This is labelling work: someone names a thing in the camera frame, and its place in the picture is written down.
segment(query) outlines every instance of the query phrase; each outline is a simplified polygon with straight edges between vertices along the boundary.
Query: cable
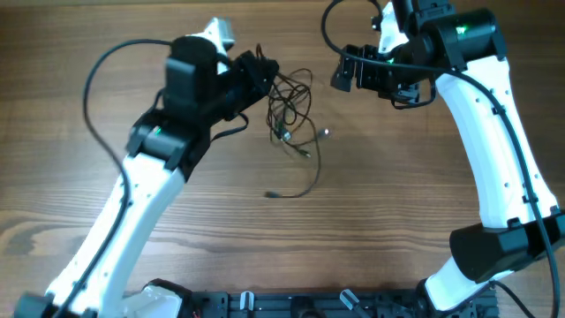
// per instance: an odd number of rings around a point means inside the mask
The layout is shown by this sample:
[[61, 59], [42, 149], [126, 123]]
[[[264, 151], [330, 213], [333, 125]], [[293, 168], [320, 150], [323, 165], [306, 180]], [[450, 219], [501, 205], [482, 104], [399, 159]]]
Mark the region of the cable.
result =
[[245, 121], [245, 125], [242, 125], [241, 127], [238, 127], [238, 128], [229, 129], [227, 131], [219, 132], [214, 136], [214, 138], [211, 139], [210, 142], [212, 142], [214, 140], [219, 140], [220, 138], [223, 138], [223, 137], [230, 136], [234, 133], [242, 132], [245, 129], [247, 129], [247, 126], [249, 125], [249, 118], [244, 113], [239, 113], [238, 115]]
[[[282, 93], [279, 91], [278, 87], [276, 85], [273, 85], [273, 89], [279, 94], [282, 95]], [[301, 193], [298, 194], [294, 194], [294, 195], [280, 195], [277, 192], [273, 192], [273, 191], [267, 191], [265, 192], [265, 196], [268, 198], [285, 198], [285, 199], [295, 199], [295, 198], [301, 198], [307, 194], [309, 194], [312, 189], [316, 186], [316, 184], [318, 183], [318, 180], [320, 179], [320, 172], [321, 172], [321, 152], [320, 152], [320, 143], [318, 141], [318, 131], [316, 130], [316, 125], [314, 124], [314, 122], [305, 114], [302, 114], [299, 111], [295, 111], [295, 113], [300, 116], [301, 118], [303, 118], [305, 121], [307, 121], [310, 126], [312, 127], [312, 131], [313, 131], [313, 142], [314, 145], [316, 147], [316, 153], [317, 153], [317, 158], [318, 158], [318, 168], [316, 169], [316, 176], [314, 177], [313, 182]]]
[[[131, 196], [131, 194], [130, 194], [130, 191], [131, 191], [130, 178], [128, 177], [127, 172], [125, 171], [124, 166], [122, 165], [120, 160], [117, 158], [116, 153], [114, 153], [114, 151], [109, 146], [109, 144], [96, 131], [96, 129], [94, 128], [94, 126], [92, 124], [90, 116], [88, 115], [88, 93], [90, 92], [90, 86], [92, 84], [92, 80], [94, 79], [96, 71], [98, 71], [98, 69], [100, 68], [100, 65], [102, 65], [102, 62], [104, 62], [104, 60], [107, 57], [109, 57], [112, 53], [116, 52], [117, 50], [124, 48], [124, 47], [127, 47], [127, 46], [130, 46], [130, 45], [134, 45], [134, 44], [161, 44], [161, 45], [170, 46], [171, 43], [167, 42], [167, 41], [149, 40], [149, 39], [130, 40], [130, 41], [123, 42], [121, 44], [118, 44], [114, 48], [108, 50], [106, 53], [102, 54], [98, 58], [98, 61], [96, 61], [96, 63], [94, 64], [90, 73], [88, 74], [87, 82], [85, 83], [85, 87], [84, 87], [84, 90], [83, 90], [83, 93], [82, 93], [82, 115], [83, 115], [85, 124], [87, 125], [88, 131], [92, 134], [92, 136], [94, 137], [96, 142], [98, 142], [98, 144], [104, 149], [104, 151], [106, 151], [106, 153], [109, 155], [109, 157], [112, 159], [114, 164], [119, 169], [120, 174], [122, 175], [122, 180], [123, 180], [123, 184], [124, 184], [124, 195], [122, 196], [122, 200], [120, 201], [121, 202], [120, 203], [120, 209], [117, 212], [116, 220], [114, 221], [114, 223], [110, 227], [110, 229], [108, 231], [108, 235], [102, 241], [100, 248], [98, 249], [98, 251], [96, 251], [96, 254], [94, 255], [94, 257], [92, 258], [92, 260], [88, 264], [85, 271], [80, 276], [79, 280], [72, 287], [72, 290], [69, 293], [69, 296], [67, 296], [67, 299], [63, 302], [63, 304], [56, 311], [56, 313], [54, 315], [54, 317], [56, 317], [56, 318], [66, 316], [66, 311], [68, 310], [72, 301], [76, 298], [76, 296], [79, 294], [79, 292], [82, 291], [83, 288], [85, 288], [88, 277], [90, 276], [90, 274], [92, 273], [92, 271], [96, 267], [96, 264], [98, 263], [98, 261], [101, 259], [102, 255], [104, 254], [104, 252], [108, 248], [108, 245], [111, 242], [111, 240], [113, 239], [114, 235], [116, 234], [117, 229], [120, 226], [120, 223], [124, 219], [124, 215], [125, 215], [125, 212], [127, 210], [127, 207], [128, 207], [129, 201], [130, 201], [130, 196]], [[154, 107], [156, 107], [156, 104], [157, 104], [157, 101], [159, 100], [161, 92], [162, 91], [159, 91], [159, 93], [157, 93], [157, 97], [155, 98]]]
[[[257, 44], [255, 55], [257, 57], [265, 57], [260, 44]], [[293, 75], [300, 72], [308, 74], [308, 84], [292, 78]], [[281, 195], [274, 191], [267, 191], [265, 192], [265, 196], [268, 198], [300, 198], [312, 191], [320, 179], [321, 172], [321, 152], [319, 144], [320, 133], [317, 131], [314, 122], [308, 117], [310, 109], [312, 108], [313, 73], [309, 69], [300, 68], [288, 75], [278, 72], [276, 77], [279, 81], [273, 84], [272, 89], [268, 94], [266, 123], [269, 127], [269, 139], [273, 141], [274, 134], [278, 140], [284, 143], [284, 145], [292, 148], [299, 155], [308, 158], [311, 157], [310, 153], [302, 149], [302, 147], [310, 143], [314, 143], [317, 157], [317, 169], [314, 180], [301, 193], [294, 195]], [[301, 112], [298, 108], [303, 102], [306, 102], [306, 106], [305, 111]], [[292, 134], [300, 129], [300, 127], [302, 127], [302, 125], [306, 122], [312, 127], [313, 137], [307, 141], [290, 142]]]
[[512, 298], [512, 300], [514, 300], [514, 302], [520, 307], [520, 309], [522, 309], [522, 312], [524, 312], [524, 314], [528, 317], [528, 318], [535, 318], [533, 314], [531, 314], [530, 310], [528, 308], [526, 308], [526, 305], [524, 305], [524, 303], [518, 298], [518, 296], [516, 296], [514, 294], [513, 291], [511, 291], [507, 285], [497, 281], [497, 280], [492, 280], [489, 282], [489, 284], [491, 286], [499, 286], [501, 287], [509, 296], [510, 298]]
[[414, 70], [414, 71], [426, 71], [426, 72], [433, 73], [433, 76], [435, 78], [438, 78], [439, 75], [442, 75], [442, 74], [448, 74], [448, 75], [454, 76], [454, 77], [456, 77], [460, 80], [464, 80], [464, 81], [468, 82], [469, 84], [474, 86], [476, 89], [478, 89], [481, 93], [483, 93], [486, 96], [486, 98], [488, 98], [488, 100], [493, 104], [494, 109], [497, 111], [497, 113], [501, 117], [502, 123], [504, 124], [504, 126], [505, 126], [505, 128], [508, 132], [508, 136], [510, 137], [512, 146], [515, 150], [516, 157], [518, 159], [518, 163], [519, 163], [519, 166], [520, 166], [520, 170], [522, 172], [522, 177], [524, 179], [524, 187], [526, 189], [526, 193], [527, 193], [527, 197], [528, 197], [528, 200], [529, 200], [529, 203], [530, 203], [530, 206], [531, 206], [531, 210], [533, 212], [533, 215], [536, 218], [536, 223], [539, 227], [539, 232], [541, 233], [541, 238], [542, 238], [543, 243], [544, 243], [544, 248], [546, 249], [547, 261], [549, 263], [549, 270], [550, 270], [550, 273], [551, 273], [552, 284], [553, 284], [553, 294], [554, 294], [551, 317], [556, 318], [559, 315], [560, 301], [561, 301], [561, 287], [560, 287], [559, 272], [558, 272], [558, 269], [557, 269], [557, 261], [555, 260], [554, 250], [551, 246], [549, 237], [547, 235], [546, 226], [544, 225], [543, 218], [541, 216], [541, 213], [539, 212], [538, 204], [536, 203], [537, 200], [538, 200], [538, 197], [534, 193], [533, 187], [531, 185], [530, 172], [528, 171], [528, 166], [527, 166], [525, 158], [524, 158], [524, 152], [522, 151], [522, 148], [520, 146], [520, 142], [518, 140], [518, 137], [516, 136], [516, 132], [514, 130], [514, 127], [510, 123], [510, 119], [509, 119], [508, 115], [506, 114], [506, 110], [504, 109], [504, 107], [498, 102], [496, 97], [494, 97], [494, 95], [488, 89], [486, 89], [486, 87], [484, 87], [481, 83], [479, 83], [477, 80], [473, 79], [471, 76], [462, 74], [460, 72], [456, 72], [456, 71], [453, 71], [453, 70], [450, 70], [450, 69], [442, 69], [442, 68], [431, 67], [431, 66], [423, 66], [423, 65], [389, 64], [389, 63], [386, 63], [386, 62], [374, 61], [374, 60], [370, 60], [370, 59], [367, 59], [367, 58], [357, 57], [357, 56], [349, 54], [346, 51], [338, 48], [334, 43], [331, 42], [331, 40], [328, 37], [328, 33], [326, 31], [326, 22], [327, 22], [328, 14], [330, 13], [330, 11], [336, 5], [338, 5], [341, 1], [342, 0], [334, 0], [332, 3], [330, 3], [328, 5], [328, 7], [326, 8], [326, 10], [324, 11], [324, 14], [322, 15], [322, 19], [321, 19], [322, 36], [323, 36], [326, 44], [334, 52], [340, 54], [343, 57], [349, 57], [349, 58], [351, 58], [353, 60], [357, 60], [359, 62], [368, 63], [368, 64], [372, 64], [372, 65], [375, 65], [375, 66], [381, 66], [381, 67], [388, 68], [388, 69], [395, 69], [396, 68], [396, 69], [406, 69], [406, 70]]

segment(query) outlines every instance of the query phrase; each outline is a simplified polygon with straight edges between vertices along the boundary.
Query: green led light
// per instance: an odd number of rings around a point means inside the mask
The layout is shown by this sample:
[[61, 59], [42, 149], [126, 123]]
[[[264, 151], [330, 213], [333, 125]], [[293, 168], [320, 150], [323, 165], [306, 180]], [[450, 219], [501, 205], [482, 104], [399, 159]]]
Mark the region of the green led light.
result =
[[467, 26], [456, 26], [457, 34], [464, 34], [467, 32]]

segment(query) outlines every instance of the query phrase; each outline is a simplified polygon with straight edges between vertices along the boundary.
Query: wooden table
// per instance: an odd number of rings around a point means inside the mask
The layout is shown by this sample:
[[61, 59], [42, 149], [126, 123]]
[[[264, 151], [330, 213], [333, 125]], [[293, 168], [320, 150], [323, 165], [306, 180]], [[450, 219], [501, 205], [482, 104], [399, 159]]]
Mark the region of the wooden table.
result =
[[[260, 42], [283, 72], [313, 70], [313, 119], [333, 132], [321, 147], [320, 184], [303, 199], [265, 190], [307, 186], [314, 160], [290, 158], [267, 136], [265, 101], [247, 131], [219, 140], [157, 224], [130, 279], [160, 277], [195, 291], [259, 292], [413, 287], [449, 257], [448, 236], [479, 222], [476, 189], [441, 100], [393, 110], [374, 92], [329, 86], [337, 55], [320, 36], [326, 1], [27, 7], [0, 10], [0, 314], [23, 291], [43, 292], [77, 251], [117, 171], [82, 122], [81, 89], [95, 59], [132, 38], [174, 39], [229, 16], [235, 57]], [[539, 168], [565, 204], [565, 6], [488, 5], [508, 44], [517, 108]], [[377, 43], [373, 7], [337, 7], [337, 43]], [[124, 155], [128, 130], [163, 85], [165, 48], [117, 52], [94, 81], [95, 125]], [[215, 131], [232, 127], [222, 123]], [[561, 276], [565, 257], [557, 253]], [[506, 279], [537, 315], [549, 312], [546, 261]], [[505, 316], [522, 316], [506, 296]]]

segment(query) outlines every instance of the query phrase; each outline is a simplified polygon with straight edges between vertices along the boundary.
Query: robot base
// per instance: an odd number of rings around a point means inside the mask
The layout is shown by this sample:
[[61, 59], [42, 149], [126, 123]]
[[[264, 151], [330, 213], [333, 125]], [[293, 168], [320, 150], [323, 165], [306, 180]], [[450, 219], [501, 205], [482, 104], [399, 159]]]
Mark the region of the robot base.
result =
[[416, 290], [341, 293], [241, 294], [189, 291], [182, 286], [154, 280], [182, 299], [177, 317], [189, 318], [498, 318], [495, 290], [486, 290], [472, 302], [450, 313], [423, 314]]

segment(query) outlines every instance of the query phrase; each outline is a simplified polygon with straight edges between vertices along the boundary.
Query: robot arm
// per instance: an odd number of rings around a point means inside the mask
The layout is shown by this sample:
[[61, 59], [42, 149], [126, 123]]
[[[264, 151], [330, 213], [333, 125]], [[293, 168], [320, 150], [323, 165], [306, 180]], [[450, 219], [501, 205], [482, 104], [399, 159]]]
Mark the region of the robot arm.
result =
[[516, 150], [496, 108], [469, 82], [446, 73], [436, 78], [436, 73], [416, 68], [379, 67], [366, 60], [448, 68], [490, 90], [514, 127], [538, 196], [535, 204], [554, 248], [562, 244], [560, 228], [565, 223], [517, 115], [506, 47], [493, 14], [478, 10], [457, 15], [447, 1], [393, 0], [383, 10], [380, 29], [378, 48], [344, 48], [350, 55], [342, 55], [332, 86], [349, 91], [355, 77], [358, 88], [375, 90], [393, 105], [401, 102], [413, 108], [429, 103], [420, 102], [418, 87], [428, 79], [433, 83], [432, 96], [437, 88], [448, 105], [477, 185], [481, 223], [452, 233], [453, 256], [419, 286], [430, 312], [447, 313], [482, 291], [489, 280], [503, 278], [545, 255]]
[[[120, 176], [83, 245], [50, 284], [46, 297], [22, 297], [16, 317], [29, 314], [32, 307], [41, 308], [34, 314], [43, 316], [62, 306], [101, 248], [122, 204], [128, 206], [124, 219], [66, 310], [98, 317], [177, 317], [182, 297], [174, 292], [155, 287], [149, 296], [123, 299], [124, 288], [160, 216], [209, 148], [210, 127], [236, 117], [273, 84], [278, 63], [250, 51], [230, 61], [226, 49], [233, 44], [229, 22], [216, 18], [204, 32], [172, 42], [163, 108], [142, 115], [130, 133], [123, 161], [132, 189], [130, 201], [121, 202], [124, 180]], [[140, 297], [145, 297], [142, 305]]]

